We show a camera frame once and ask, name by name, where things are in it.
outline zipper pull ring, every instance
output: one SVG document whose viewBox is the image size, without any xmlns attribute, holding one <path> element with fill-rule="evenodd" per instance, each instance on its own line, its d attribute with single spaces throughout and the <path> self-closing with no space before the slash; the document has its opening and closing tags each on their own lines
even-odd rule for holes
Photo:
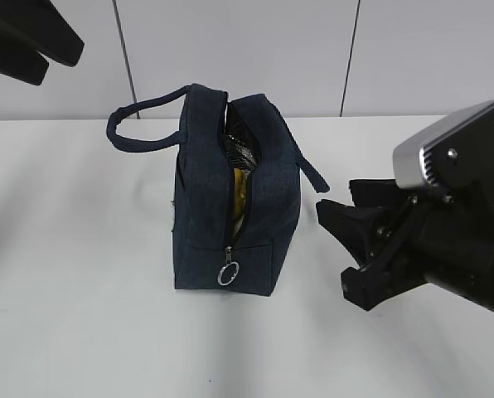
<svg viewBox="0 0 494 398">
<path fill-rule="evenodd" d="M 232 274 L 232 276 L 228 281 L 223 282 L 223 274 L 231 266 L 235 267 L 234 273 Z M 227 286 L 231 284 L 234 279 L 236 279 L 236 276 L 238 276 L 239 272 L 240 272 L 240 264 L 238 264 L 237 261 L 232 261 L 232 246 L 225 247 L 225 266 L 220 270 L 220 273 L 217 275 L 217 283 L 220 286 Z"/>
</svg>

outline zipper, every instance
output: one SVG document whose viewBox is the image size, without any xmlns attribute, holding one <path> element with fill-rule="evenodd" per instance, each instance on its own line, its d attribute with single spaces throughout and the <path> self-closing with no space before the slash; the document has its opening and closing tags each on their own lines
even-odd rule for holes
<svg viewBox="0 0 494 398">
<path fill-rule="evenodd" d="M 225 124 L 224 124 L 224 119 L 225 116 L 223 116 L 223 119 L 221 120 L 220 126 L 223 127 L 223 132 L 225 132 Z M 232 260 L 232 252 L 234 249 L 234 245 L 238 241 L 238 239 L 241 237 L 241 235 L 245 232 L 245 228 L 247 227 L 247 224 L 249 222 L 249 215 L 250 215 L 250 208 L 252 205 L 252 176 L 253 173 L 256 172 L 257 168 L 253 170 L 252 172 L 249 173 L 249 176 L 247 177 L 247 182 L 246 182 L 246 188 L 245 188 L 245 208 L 244 208 L 244 219 L 243 222 L 241 223 L 241 227 L 234 235 L 234 204 L 235 204 L 235 185 L 236 185 L 236 179 L 235 179 L 235 174 L 234 174 L 234 167 L 232 166 L 232 163 L 229 160 L 229 157 L 227 156 L 226 150 L 225 150 L 225 144 L 223 142 L 223 138 L 221 137 L 222 132 L 219 130 L 218 131 L 218 143 L 220 145 L 221 152 L 223 153 L 223 156 L 225 157 L 225 160 L 227 161 L 227 165 L 229 167 L 229 199 L 227 202 L 227 209 L 226 209 L 226 217 L 225 217 L 225 233 L 223 237 L 223 250 L 225 251 L 225 266 L 221 269 L 220 273 L 218 274 L 217 281 L 221 286 L 226 286 L 235 279 L 235 277 L 238 275 L 240 271 L 240 264 L 236 261 Z M 253 137 L 254 145 L 259 145 L 258 141 L 256 140 L 255 137 Z M 230 266 L 234 265 L 235 266 L 235 272 L 230 278 L 229 281 L 223 283 L 221 280 L 221 277 L 223 276 L 223 273 L 227 268 Z"/>
</svg>

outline white tabletop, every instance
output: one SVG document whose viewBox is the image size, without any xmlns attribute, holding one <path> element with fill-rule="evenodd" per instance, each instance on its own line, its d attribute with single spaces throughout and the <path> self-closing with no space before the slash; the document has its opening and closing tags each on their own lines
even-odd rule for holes
<svg viewBox="0 0 494 398">
<path fill-rule="evenodd" d="M 436 119 L 288 121 L 332 191 L 303 178 L 270 298 L 173 289 L 175 148 L 117 152 L 103 120 L 0 122 L 0 398 L 494 397 L 494 313 L 432 285 L 361 310 L 317 224 L 316 201 L 392 177 L 393 147 Z"/>
</svg>

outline bag handle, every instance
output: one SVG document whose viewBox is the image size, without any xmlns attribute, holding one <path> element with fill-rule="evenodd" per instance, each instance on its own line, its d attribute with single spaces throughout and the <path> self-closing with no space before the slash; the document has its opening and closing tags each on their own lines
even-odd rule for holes
<svg viewBox="0 0 494 398">
<path fill-rule="evenodd" d="M 288 130 L 289 137 L 291 138 L 291 141 L 293 143 L 293 148 L 295 149 L 295 163 L 297 164 L 298 168 L 300 168 L 303 171 L 304 175 L 306 176 L 308 181 L 310 181 L 310 184 L 312 184 L 313 189 L 315 189 L 316 193 L 329 192 L 330 186 L 327 184 L 326 180 L 316 170 L 316 168 L 312 166 L 312 164 L 308 160 L 306 160 L 303 153 L 300 152 L 300 148 L 297 145 L 297 141 L 295 141 L 295 138 L 293 138 L 293 135 L 291 134 L 291 131 L 289 131 L 289 127 L 286 124 L 286 121 L 283 119 L 283 116 L 278 110 L 278 108 L 274 106 L 274 104 L 271 104 L 271 106 L 273 107 L 274 111 L 282 121 L 283 125 L 286 126 L 286 129 Z"/>
<path fill-rule="evenodd" d="M 326 180 L 317 171 L 317 169 L 312 166 L 312 164 L 303 156 L 298 148 L 297 143 L 295 143 L 295 163 L 303 171 L 306 178 L 310 181 L 315 189 L 316 193 L 327 193 L 330 191 L 330 186 L 327 184 Z"/>
<path fill-rule="evenodd" d="M 109 122 L 107 123 L 107 138 L 118 150 L 130 153 L 153 152 L 172 147 L 173 145 L 177 145 L 179 143 L 185 143 L 188 136 L 186 126 L 183 129 L 176 131 L 169 137 L 159 139 L 157 141 L 143 141 L 140 139 L 123 137 L 116 134 L 116 128 L 122 120 L 127 118 L 129 115 L 135 114 L 139 110 L 168 104 L 178 98 L 181 98 L 183 95 L 186 95 L 190 92 L 190 88 L 191 87 L 189 85 L 185 85 L 179 90 L 173 91 L 163 97 L 148 99 L 147 101 L 137 102 L 123 108 L 118 108 L 109 117 Z"/>
</svg>

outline navy blue bag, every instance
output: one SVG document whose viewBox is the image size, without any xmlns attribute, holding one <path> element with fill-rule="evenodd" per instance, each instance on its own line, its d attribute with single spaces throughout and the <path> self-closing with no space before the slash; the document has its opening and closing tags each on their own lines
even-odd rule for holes
<svg viewBox="0 0 494 398">
<path fill-rule="evenodd" d="M 186 96 L 179 131 L 158 141 L 116 134 L 122 119 Z M 219 289 L 269 296 L 300 213 L 302 169 L 317 192 L 330 189 L 303 157 L 278 110 L 265 95 L 227 103 L 228 94 L 188 85 L 111 114 L 107 137 L 125 152 L 179 145 L 175 176 L 173 268 L 176 289 Z M 237 163 L 232 148 L 252 151 L 245 213 L 235 216 Z"/>
</svg>

